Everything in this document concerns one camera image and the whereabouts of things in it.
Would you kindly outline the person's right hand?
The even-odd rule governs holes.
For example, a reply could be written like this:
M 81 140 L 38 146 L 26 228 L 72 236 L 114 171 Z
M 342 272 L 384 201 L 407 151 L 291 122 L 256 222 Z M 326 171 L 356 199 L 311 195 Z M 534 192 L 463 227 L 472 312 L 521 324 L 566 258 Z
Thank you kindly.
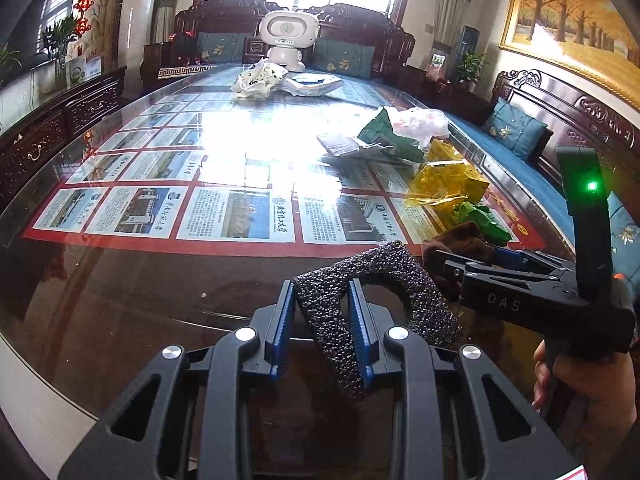
M 548 366 L 547 347 L 534 352 L 536 384 L 533 408 L 541 408 L 556 378 L 587 401 L 586 418 L 578 430 L 582 463 L 590 479 L 639 477 L 639 411 L 634 362 L 628 353 L 600 361 L 558 356 Z

